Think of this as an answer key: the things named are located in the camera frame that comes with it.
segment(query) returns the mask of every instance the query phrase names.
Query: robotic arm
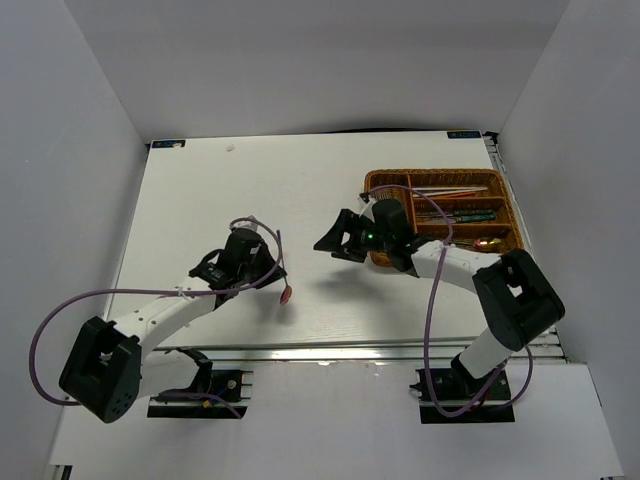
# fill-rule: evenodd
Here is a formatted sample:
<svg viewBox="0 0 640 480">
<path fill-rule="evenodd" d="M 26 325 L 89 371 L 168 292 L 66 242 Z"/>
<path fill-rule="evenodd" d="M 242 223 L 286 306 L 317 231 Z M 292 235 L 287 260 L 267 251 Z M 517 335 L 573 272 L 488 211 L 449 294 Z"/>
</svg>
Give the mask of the robotic arm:
<svg viewBox="0 0 640 480">
<path fill-rule="evenodd" d="M 137 398 L 168 389 L 207 393 L 211 361 L 205 355 L 187 348 L 153 350 L 235 297 L 238 287 L 254 284 L 272 269 L 255 288 L 284 278 L 286 272 L 276 265 L 255 225 L 232 228 L 225 248 L 207 254 L 175 287 L 175 296 L 160 296 L 115 320 L 94 317 L 85 322 L 60 387 L 105 423 L 124 415 Z"/>
<path fill-rule="evenodd" d="M 465 392 L 476 392 L 494 368 L 564 316 L 562 301 L 524 250 L 498 255 L 445 246 L 415 234 L 399 201 L 376 201 L 366 194 L 361 198 L 362 212 L 341 210 L 314 250 L 359 263 L 368 252 L 381 252 L 397 270 L 433 278 L 447 248 L 441 279 L 477 293 L 488 324 L 451 363 Z"/>
</svg>

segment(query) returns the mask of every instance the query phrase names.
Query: gray wall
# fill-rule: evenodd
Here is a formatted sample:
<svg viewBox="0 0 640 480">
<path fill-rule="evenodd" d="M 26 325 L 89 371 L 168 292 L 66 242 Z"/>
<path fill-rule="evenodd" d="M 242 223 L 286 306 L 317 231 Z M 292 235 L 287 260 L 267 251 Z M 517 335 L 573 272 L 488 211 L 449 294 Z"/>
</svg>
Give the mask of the gray wall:
<svg viewBox="0 0 640 480">
<path fill-rule="evenodd" d="M 568 0 L 66 0 L 145 140 L 499 130 Z"/>
<path fill-rule="evenodd" d="M 500 137 L 629 478 L 640 478 L 640 3 L 572 0 Z"/>
<path fill-rule="evenodd" d="M 144 146 L 62 0 L 0 8 L 0 465 L 40 478 L 61 412 L 37 396 L 27 350 L 62 300 L 110 284 Z M 38 367 L 51 391 L 81 322 L 52 325 Z"/>
</svg>

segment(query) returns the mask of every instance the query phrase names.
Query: wicker basket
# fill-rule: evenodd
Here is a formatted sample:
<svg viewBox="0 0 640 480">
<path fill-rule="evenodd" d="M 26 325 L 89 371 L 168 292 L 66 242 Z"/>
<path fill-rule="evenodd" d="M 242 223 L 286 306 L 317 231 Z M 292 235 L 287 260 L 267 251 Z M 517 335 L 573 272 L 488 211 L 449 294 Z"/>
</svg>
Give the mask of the wicker basket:
<svg viewBox="0 0 640 480">
<path fill-rule="evenodd" d="M 508 253 L 514 248 L 524 248 L 520 229 L 504 180 L 498 172 L 490 169 L 441 169 L 441 170 L 375 170 L 365 178 L 365 191 L 380 185 L 406 185 L 408 187 L 487 187 L 473 197 L 438 199 L 443 210 L 491 209 L 496 213 L 495 220 L 477 223 L 454 223 L 453 242 L 469 242 L 480 237 L 498 237 L 502 243 L 496 253 Z M 411 192 L 401 189 L 377 191 L 373 196 L 378 199 L 395 198 L 405 207 L 409 223 L 417 233 L 444 239 L 447 236 L 446 225 L 427 224 L 421 214 L 435 211 L 431 203 L 414 198 Z M 473 250 L 473 247 L 461 246 Z M 373 263 L 391 266 L 384 254 L 372 253 Z"/>
</svg>

